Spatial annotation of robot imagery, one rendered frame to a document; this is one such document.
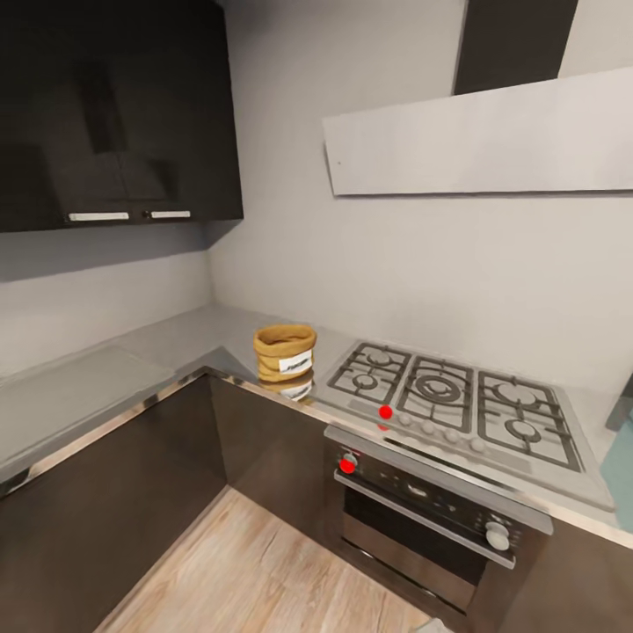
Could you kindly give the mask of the popcorn bag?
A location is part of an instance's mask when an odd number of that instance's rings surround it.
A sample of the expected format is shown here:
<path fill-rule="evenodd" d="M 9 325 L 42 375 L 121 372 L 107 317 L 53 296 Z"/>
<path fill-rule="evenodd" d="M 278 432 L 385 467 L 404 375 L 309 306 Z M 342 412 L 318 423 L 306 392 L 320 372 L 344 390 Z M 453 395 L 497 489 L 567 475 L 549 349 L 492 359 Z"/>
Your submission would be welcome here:
<path fill-rule="evenodd" d="M 274 324 L 254 331 L 258 378 L 277 383 L 309 373 L 315 361 L 316 342 L 316 331 L 304 324 Z"/>

